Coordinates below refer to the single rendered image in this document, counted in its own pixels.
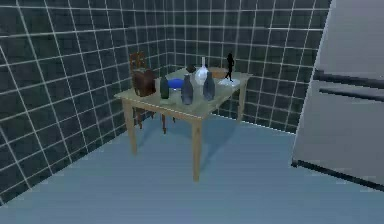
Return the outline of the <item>black figure statuette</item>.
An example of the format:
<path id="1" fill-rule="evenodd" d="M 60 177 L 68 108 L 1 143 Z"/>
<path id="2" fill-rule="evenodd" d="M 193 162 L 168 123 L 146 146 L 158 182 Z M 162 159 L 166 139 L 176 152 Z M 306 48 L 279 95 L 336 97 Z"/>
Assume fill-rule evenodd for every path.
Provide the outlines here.
<path id="1" fill-rule="evenodd" d="M 229 53 L 227 56 L 227 65 L 228 65 L 228 71 L 226 76 L 219 82 L 220 85 L 225 86 L 231 86 L 235 87 L 240 84 L 240 81 L 238 79 L 232 78 L 232 72 L 233 72 L 233 66 L 234 66 L 234 59 L 232 53 Z"/>

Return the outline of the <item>grey blue bottle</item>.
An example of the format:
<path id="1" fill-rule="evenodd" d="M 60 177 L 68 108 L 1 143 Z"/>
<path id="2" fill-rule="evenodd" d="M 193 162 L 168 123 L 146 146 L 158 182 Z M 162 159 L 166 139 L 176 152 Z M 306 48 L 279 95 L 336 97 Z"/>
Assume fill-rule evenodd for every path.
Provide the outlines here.
<path id="1" fill-rule="evenodd" d="M 191 76 L 186 74 L 184 76 L 183 85 L 181 88 L 181 99 L 184 105 L 190 105 L 193 102 L 193 86 L 190 80 Z"/>
<path id="2" fill-rule="evenodd" d="M 207 73 L 207 77 L 203 85 L 203 96 L 207 101 L 211 101 L 215 97 L 215 83 L 211 72 Z"/>

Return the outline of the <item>blue bowl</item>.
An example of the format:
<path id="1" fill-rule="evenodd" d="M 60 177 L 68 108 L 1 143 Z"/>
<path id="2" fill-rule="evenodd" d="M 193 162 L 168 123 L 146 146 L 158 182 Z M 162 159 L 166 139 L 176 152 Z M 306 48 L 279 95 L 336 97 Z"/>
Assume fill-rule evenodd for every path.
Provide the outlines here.
<path id="1" fill-rule="evenodd" d="M 174 78 L 174 79 L 168 80 L 168 86 L 172 89 L 180 89 L 183 83 L 184 83 L 183 79 Z"/>

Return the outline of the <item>light wooden table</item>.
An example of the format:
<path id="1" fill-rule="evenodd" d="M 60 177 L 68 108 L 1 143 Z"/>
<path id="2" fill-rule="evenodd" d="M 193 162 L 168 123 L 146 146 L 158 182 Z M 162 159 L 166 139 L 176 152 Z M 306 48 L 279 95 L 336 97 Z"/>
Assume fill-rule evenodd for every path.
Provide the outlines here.
<path id="1" fill-rule="evenodd" d="M 125 126 L 130 139 L 131 151 L 137 154 L 137 144 L 134 128 L 133 109 L 140 108 L 146 111 L 160 113 L 161 115 L 175 117 L 191 124 L 192 128 L 192 153 L 193 153 L 193 180 L 199 181 L 200 175 L 200 158 L 202 147 L 202 122 L 212 112 L 217 110 L 225 101 L 227 101 L 237 90 L 239 90 L 239 106 L 237 112 L 237 121 L 240 122 L 243 117 L 246 87 L 251 74 L 233 72 L 232 78 L 237 79 L 240 83 L 234 87 L 220 85 L 219 79 L 215 80 L 216 95 L 212 101 L 206 101 L 203 97 L 203 87 L 196 84 L 194 78 L 191 79 L 194 98 L 191 105 L 184 105 L 181 101 L 181 93 L 176 91 L 170 94 L 170 98 L 162 100 L 160 98 L 159 78 L 155 80 L 157 91 L 146 97 L 136 95 L 133 88 L 120 92 L 115 95 L 116 98 L 122 100 L 123 112 L 125 118 Z"/>

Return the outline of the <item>grey fridge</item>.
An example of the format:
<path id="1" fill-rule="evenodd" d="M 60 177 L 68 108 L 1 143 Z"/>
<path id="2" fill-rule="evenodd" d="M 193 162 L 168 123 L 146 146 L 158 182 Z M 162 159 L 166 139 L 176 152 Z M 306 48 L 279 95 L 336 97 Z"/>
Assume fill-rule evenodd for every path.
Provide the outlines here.
<path id="1" fill-rule="evenodd" d="M 384 0 L 332 0 L 300 116 L 292 165 L 384 192 Z"/>

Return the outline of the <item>dark brown wooden chair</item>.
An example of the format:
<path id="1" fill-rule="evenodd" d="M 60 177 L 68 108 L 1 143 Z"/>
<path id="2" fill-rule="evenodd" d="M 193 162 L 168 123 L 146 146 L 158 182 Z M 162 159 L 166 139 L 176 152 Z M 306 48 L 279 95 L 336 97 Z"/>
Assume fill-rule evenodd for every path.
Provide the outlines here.
<path id="1" fill-rule="evenodd" d="M 146 66 L 143 51 L 129 55 L 132 86 L 137 96 L 146 97 L 156 92 L 155 74 Z"/>

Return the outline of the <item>dark green bottle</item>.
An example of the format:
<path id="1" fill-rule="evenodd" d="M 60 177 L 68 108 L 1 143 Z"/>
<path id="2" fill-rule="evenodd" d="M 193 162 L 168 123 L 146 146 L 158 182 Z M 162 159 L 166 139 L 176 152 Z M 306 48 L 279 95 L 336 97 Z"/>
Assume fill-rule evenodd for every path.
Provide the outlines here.
<path id="1" fill-rule="evenodd" d="M 160 79 L 160 95 L 162 99 L 169 98 L 169 85 L 165 76 Z"/>

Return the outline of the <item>tan flat box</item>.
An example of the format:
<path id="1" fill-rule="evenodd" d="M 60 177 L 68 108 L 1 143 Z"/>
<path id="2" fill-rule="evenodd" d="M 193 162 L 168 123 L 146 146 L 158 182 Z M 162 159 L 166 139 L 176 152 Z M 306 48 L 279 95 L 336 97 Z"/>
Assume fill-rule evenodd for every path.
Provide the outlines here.
<path id="1" fill-rule="evenodd" d="M 228 72 L 226 68 L 220 68 L 220 67 L 209 67 L 208 71 L 212 73 L 213 78 L 217 78 L 217 79 L 223 79 Z"/>

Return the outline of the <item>white glass vase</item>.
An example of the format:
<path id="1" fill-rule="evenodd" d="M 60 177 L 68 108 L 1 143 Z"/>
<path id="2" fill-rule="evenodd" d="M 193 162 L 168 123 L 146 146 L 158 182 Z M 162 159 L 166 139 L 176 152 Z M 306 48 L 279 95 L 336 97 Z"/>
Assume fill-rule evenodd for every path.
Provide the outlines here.
<path id="1" fill-rule="evenodd" d="M 208 69 L 206 67 L 206 58 L 201 59 L 201 67 L 195 73 L 195 81 L 198 85 L 203 85 L 207 78 Z"/>

